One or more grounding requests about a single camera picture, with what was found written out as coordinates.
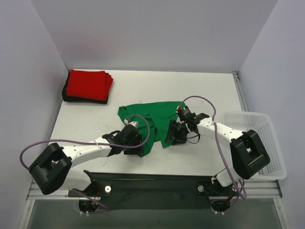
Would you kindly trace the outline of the green t shirt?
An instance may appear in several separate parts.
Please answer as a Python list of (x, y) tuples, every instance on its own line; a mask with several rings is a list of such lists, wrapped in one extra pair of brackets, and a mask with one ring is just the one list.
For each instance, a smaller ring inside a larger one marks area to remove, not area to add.
[(172, 140), (168, 143), (165, 140), (171, 126), (170, 121), (178, 117), (175, 111), (180, 104), (180, 101), (168, 101), (119, 107), (118, 116), (121, 121), (128, 119), (139, 122), (138, 130), (142, 134), (142, 140), (149, 138), (142, 146), (140, 157), (149, 154), (155, 142), (160, 141), (163, 148), (172, 145)]

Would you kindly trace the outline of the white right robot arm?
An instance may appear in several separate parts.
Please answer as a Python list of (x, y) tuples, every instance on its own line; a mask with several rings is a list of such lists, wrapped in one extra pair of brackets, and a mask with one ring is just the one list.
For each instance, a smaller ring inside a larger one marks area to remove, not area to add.
[(187, 135), (196, 133), (215, 140), (217, 145), (223, 145), (231, 152), (232, 165), (225, 163), (225, 169), (216, 174), (211, 183), (215, 194), (223, 194), (229, 185), (240, 179), (250, 179), (270, 163), (270, 157), (256, 131), (232, 129), (214, 122), (204, 113), (183, 114), (179, 111), (178, 117), (180, 121), (170, 121), (166, 143), (185, 144)]

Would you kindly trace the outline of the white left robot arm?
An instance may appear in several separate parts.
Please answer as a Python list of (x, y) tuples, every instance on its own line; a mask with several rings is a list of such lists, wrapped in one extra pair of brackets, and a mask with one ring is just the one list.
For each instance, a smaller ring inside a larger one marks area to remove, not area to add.
[(59, 188), (75, 188), (89, 197), (96, 192), (96, 184), (89, 172), (75, 171), (71, 168), (84, 162), (124, 152), (139, 154), (142, 135), (138, 122), (127, 124), (121, 131), (105, 134), (85, 145), (59, 146), (48, 145), (30, 165), (29, 172), (44, 195)]

